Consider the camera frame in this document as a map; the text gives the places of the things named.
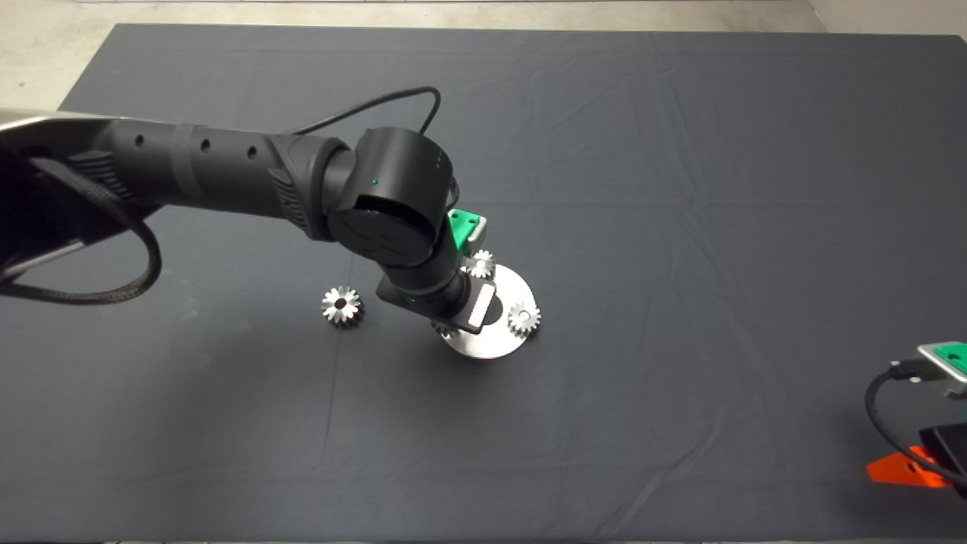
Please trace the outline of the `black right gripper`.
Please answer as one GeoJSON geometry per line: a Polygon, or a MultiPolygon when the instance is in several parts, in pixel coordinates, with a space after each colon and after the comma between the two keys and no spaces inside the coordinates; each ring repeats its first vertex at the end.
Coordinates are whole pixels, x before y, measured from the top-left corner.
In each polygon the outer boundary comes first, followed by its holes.
{"type": "MultiPolygon", "coordinates": [[[[919,431],[923,446],[936,464],[966,475],[966,425],[939,425],[919,431]]],[[[870,480],[880,484],[908,487],[945,488],[949,481],[926,471],[902,453],[892,453],[867,465],[870,480]]]]}

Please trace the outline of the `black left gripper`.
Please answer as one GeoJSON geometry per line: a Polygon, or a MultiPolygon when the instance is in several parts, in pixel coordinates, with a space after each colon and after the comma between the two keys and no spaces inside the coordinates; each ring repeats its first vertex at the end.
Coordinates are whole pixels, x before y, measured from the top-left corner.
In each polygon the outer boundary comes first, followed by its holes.
{"type": "Polygon", "coordinates": [[[384,302],[431,318],[435,323],[479,334],[486,325],[491,306],[497,301],[497,285],[494,281],[457,270],[455,276],[435,292],[404,292],[384,277],[378,283],[376,294],[384,302]]]}

